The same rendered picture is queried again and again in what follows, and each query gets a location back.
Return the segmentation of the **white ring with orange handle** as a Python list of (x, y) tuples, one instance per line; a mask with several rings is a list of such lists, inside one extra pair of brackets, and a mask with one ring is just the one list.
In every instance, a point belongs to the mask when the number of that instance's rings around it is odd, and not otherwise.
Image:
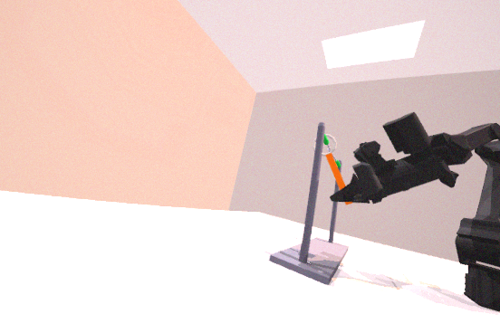
[[(341, 173), (340, 173), (340, 170), (339, 170), (339, 168), (336, 166), (336, 164), (335, 164), (335, 162), (334, 162), (334, 159), (333, 159), (333, 157), (332, 157), (332, 152), (336, 149), (337, 142), (336, 142), (335, 138), (334, 138), (334, 137), (332, 137), (331, 135), (329, 135), (329, 134), (325, 134), (325, 135), (326, 135), (326, 137), (330, 137), (330, 138), (332, 139), (332, 141), (333, 141), (334, 145), (333, 145), (333, 149), (332, 149), (329, 153), (327, 153), (327, 154), (322, 154), (322, 155), (323, 155), (323, 156), (325, 156), (325, 157), (327, 157), (327, 159), (328, 159), (328, 161), (329, 161), (329, 166), (330, 166), (330, 168), (331, 168), (331, 170), (332, 170), (332, 172), (333, 172), (333, 174), (334, 174), (334, 176), (335, 176), (335, 179), (336, 179), (336, 181), (337, 181), (337, 183), (338, 183), (338, 185), (339, 185), (339, 189), (341, 190), (341, 189), (343, 189), (343, 188), (345, 187), (345, 184), (344, 184), (344, 182), (343, 182), (343, 180), (342, 180), (342, 178), (341, 178)], [(315, 139), (315, 140), (313, 141), (313, 143), (312, 143), (312, 148), (313, 148), (313, 151), (315, 150), (315, 142), (316, 142), (316, 139)], [(345, 202), (345, 203), (346, 203), (347, 205), (349, 205), (349, 204), (353, 204), (353, 202)]]

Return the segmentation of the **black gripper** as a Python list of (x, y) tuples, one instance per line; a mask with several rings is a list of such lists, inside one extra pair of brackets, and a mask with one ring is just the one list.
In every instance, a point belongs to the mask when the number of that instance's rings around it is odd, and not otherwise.
[(351, 182), (330, 196), (334, 202), (368, 203), (381, 202), (382, 198), (416, 187), (414, 177), (401, 159), (392, 159), (391, 165), (374, 172), (371, 164), (360, 162), (353, 165)]

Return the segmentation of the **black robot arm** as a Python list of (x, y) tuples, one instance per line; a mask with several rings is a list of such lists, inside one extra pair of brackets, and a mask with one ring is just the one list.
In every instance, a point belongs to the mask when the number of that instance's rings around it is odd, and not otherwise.
[[(382, 126), (397, 153), (411, 154), (401, 158), (414, 177), (416, 186), (439, 179), (451, 188), (459, 173), (448, 166), (463, 165), (473, 155), (487, 165), (485, 182), (476, 216), (463, 218), (455, 244), (458, 261), (468, 265), (465, 292), (478, 306), (500, 311), (500, 126), (489, 123), (469, 128), (460, 134), (446, 132), (428, 136), (415, 112), (389, 121)], [(492, 141), (498, 139), (497, 141)], [(492, 142), (491, 142), (492, 141)], [(360, 143), (353, 153), (356, 160), (371, 164), (374, 172), (390, 166), (380, 154), (375, 140)]]

